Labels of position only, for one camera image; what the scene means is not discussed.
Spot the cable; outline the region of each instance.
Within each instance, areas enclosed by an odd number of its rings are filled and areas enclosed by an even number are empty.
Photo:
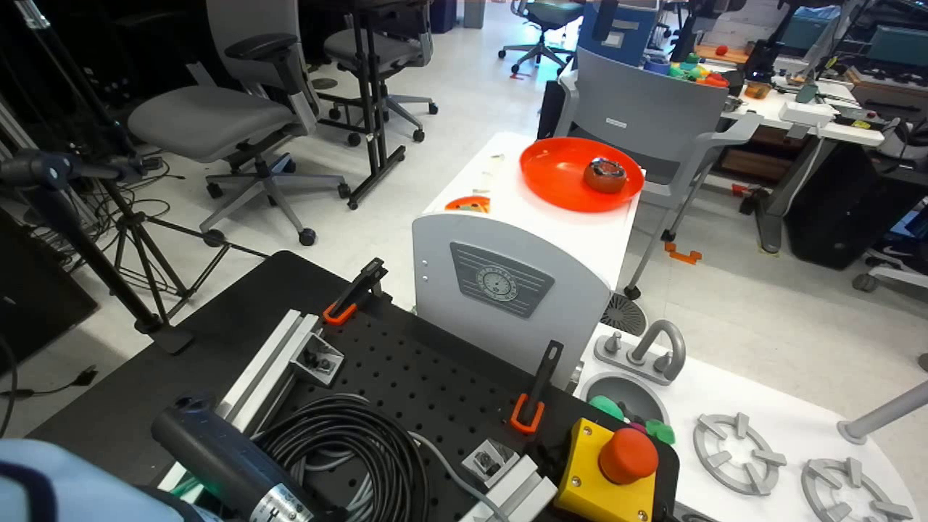
[[[443,453],[440,453],[428,437],[424,437],[424,436],[416,436],[416,432],[409,432],[409,437],[411,437],[414,445],[427,446],[428,453],[434,453],[434,459],[440,462],[440,466],[445,469],[445,475],[450,475],[463,492],[469,492],[474,501],[488,506],[488,508],[492,511],[492,520],[508,520],[508,513],[503,513],[495,501],[489,501],[480,490],[474,490],[473,485],[466,485],[466,481],[456,472],[456,466],[443,459]]]
[[[95,381],[95,368],[90,366],[90,368],[84,368],[77,378],[73,378],[64,385],[55,385],[55,390],[9,390],[9,391],[0,391],[0,397],[15,397],[15,400],[50,397],[50,394],[60,394],[64,390],[90,385],[92,381]]]
[[[364,479],[345,506],[348,520],[428,522],[427,466],[399,423],[356,397],[327,397],[256,436],[290,475],[308,485],[308,469],[331,469],[345,453]]]
[[[19,390],[19,362],[18,362],[18,353],[12,352],[12,346],[0,336],[0,347],[9,359],[9,400],[5,400],[5,413],[3,413],[3,421],[0,421],[0,437],[5,436],[9,429],[9,421],[12,421],[12,408],[18,405],[18,390]]]

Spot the circular logo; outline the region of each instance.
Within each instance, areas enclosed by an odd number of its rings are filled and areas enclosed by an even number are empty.
[[[480,266],[474,272],[474,284],[492,303],[512,303],[517,294],[519,294],[517,279],[509,276],[509,271],[503,271],[498,263]]]

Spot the white table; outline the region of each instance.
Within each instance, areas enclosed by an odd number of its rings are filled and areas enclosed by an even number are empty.
[[[853,100],[849,86],[843,82],[817,82],[817,94],[830,95],[822,105],[843,105],[843,108],[859,108]],[[734,114],[725,114],[725,118],[740,118],[744,114],[757,114],[766,129],[780,129],[780,130],[801,130],[815,136],[815,147],[805,147],[802,158],[795,163],[791,173],[785,173],[778,189],[759,200],[757,210],[757,234],[759,246],[766,253],[778,253],[783,240],[783,218],[791,205],[791,197],[802,189],[805,176],[833,155],[837,142],[847,144],[860,144],[860,147],[875,147],[880,144],[880,130],[863,130],[863,129],[849,129],[849,126],[796,126],[783,118],[783,108],[795,100],[795,94],[778,94],[770,91],[766,100],[744,100]]]
[[[588,347],[583,352],[583,374],[575,394],[583,400],[590,382],[604,378],[619,378],[644,385],[663,403],[667,421],[675,429],[672,449],[679,453],[675,501],[720,522],[817,522],[802,495],[802,463],[809,459],[854,459],[863,475],[869,475],[892,506],[905,506],[909,511],[909,520],[918,520],[915,501],[891,459],[872,437],[863,446],[847,445],[834,429],[834,423],[841,421],[834,413],[791,397],[780,390],[767,390],[740,374],[721,372],[717,366],[698,362],[693,356],[686,359],[675,382],[656,385],[593,356],[593,346],[608,333],[615,333],[615,329],[599,326],[593,332]],[[638,342],[641,336],[624,333],[627,347]],[[780,481],[767,495],[734,492],[701,466],[693,445],[698,414],[749,414],[749,423],[770,445],[770,449],[785,456],[785,466],[778,469]],[[744,446],[750,445],[737,445],[737,437],[727,442],[725,449],[730,449],[730,463],[725,466],[730,472],[737,472],[737,466],[744,462],[762,469],[759,462],[744,453]],[[827,508],[849,501],[854,513],[860,513],[860,498],[866,498],[863,490],[843,487],[843,492],[837,492],[822,481],[817,485]]]

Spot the computer monitor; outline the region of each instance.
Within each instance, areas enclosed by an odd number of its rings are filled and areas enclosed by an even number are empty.
[[[928,28],[875,27],[866,62],[928,69]]]

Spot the black pegboard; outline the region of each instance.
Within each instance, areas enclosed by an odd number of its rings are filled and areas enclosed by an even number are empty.
[[[483,437],[522,449],[522,442],[508,429],[508,408],[530,378],[489,356],[463,353],[473,347],[459,339],[427,346],[409,336],[405,326],[403,317],[383,310],[380,317],[356,317],[341,332],[327,332],[324,339],[345,353],[334,385],[299,381],[273,421],[327,394],[361,394],[399,426],[438,445],[460,475],[466,472],[459,463]],[[460,520],[474,501],[427,449],[421,456],[428,472],[432,520]],[[356,487],[356,466],[316,479],[316,485],[334,498],[348,498]]]
[[[279,253],[182,323],[195,333],[187,352],[176,356],[155,347],[142,352],[37,426],[32,437],[60,445],[131,485],[155,485],[173,459],[151,437],[151,421],[176,397],[224,397],[286,310],[322,313],[341,291],[341,279],[292,253]],[[341,332],[327,332],[324,339],[348,356],[335,382],[331,390],[299,382],[274,417],[324,391],[361,391],[405,429],[432,437],[456,463],[483,437],[524,449],[508,429],[508,413],[530,382],[524,372],[389,303],[370,303]],[[563,445],[576,417],[615,426],[615,421],[556,390],[544,391],[544,403],[547,414],[534,449],[554,462],[566,459]],[[432,459],[428,479],[434,485],[428,498],[434,522],[473,508],[473,498]],[[350,479],[334,479],[331,485],[353,487]],[[567,516],[547,508],[538,520]]]
[[[290,417],[327,394],[361,394],[374,408],[395,417],[399,426],[438,445],[460,475],[466,475],[460,466],[463,456],[473,453],[483,437],[492,437],[517,453],[530,453],[554,485],[560,479],[560,463],[567,459],[566,445],[576,417],[617,426],[617,421],[588,408],[572,394],[547,390],[544,423],[534,442],[522,442],[508,426],[508,417],[519,391],[530,385],[530,374],[390,304],[367,307],[367,313],[358,313],[345,329],[324,332],[324,339],[345,353],[334,385],[299,381],[269,423]],[[669,446],[659,445],[659,453],[659,485],[663,485],[659,506],[672,511],[679,462]],[[474,498],[469,498],[427,449],[421,456],[428,472],[432,520],[460,520]],[[312,485],[319,485],[319,490],[324,490],[331,498],[350,498],[356,479],[358,469],[348,466],[327,472]],[[547,508],[538,520],[575,516]]]

